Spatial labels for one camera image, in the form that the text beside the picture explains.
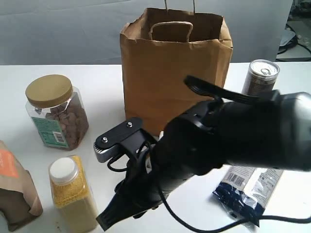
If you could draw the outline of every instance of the can lid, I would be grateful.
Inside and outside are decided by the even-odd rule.
[[[79,169],[77,164],[68,157],[56,160],[50,166],[50,178],[55,184],[64,185],[77,177]]]
[[[34,80],[26,88],[26,97],[37,108],[51,108],[66,102],[72,95],[69,78],[51,74]]]
[[[271,79],[277,75],[280,68],[277,64],[267,60],[254,60],[250,64],[251,71],[264,79]]]

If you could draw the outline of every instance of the orange label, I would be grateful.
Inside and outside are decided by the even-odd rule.
[[[0,149],[0,175],[18,178],[18,172],[14,163],[14,155]]]

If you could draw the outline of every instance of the barcode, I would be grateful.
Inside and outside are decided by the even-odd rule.
[[[66,143],[64,138],[63,138],[63,135],[60,132],[53,132],[53,134],[54,134],[54,137],[55,137],[57,142]]]
[[[244,182],[245,178],[238,176],[237,174],[234,173],[229,173],[229,175],[226,178],[226,181],[232,182],[236,184],[237,186],[241,186],[242,183]]]

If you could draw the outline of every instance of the white bottle cap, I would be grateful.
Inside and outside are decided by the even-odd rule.
[[[68,157],[58,159],[50,166],[50,178],[58,185],[70,183],[78,173],[78,166]]]

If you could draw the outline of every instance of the jar lid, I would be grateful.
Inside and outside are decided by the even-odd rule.
[[[58,185],[70,183],[77,177],[78,172],[77,164],[68,157],[60,158],[50,166],[50,178]]]
[[[37,108],[51,108],[66,102],[73,88],[69,78],[51,74],[34,80],[26,88],[26,97]]]

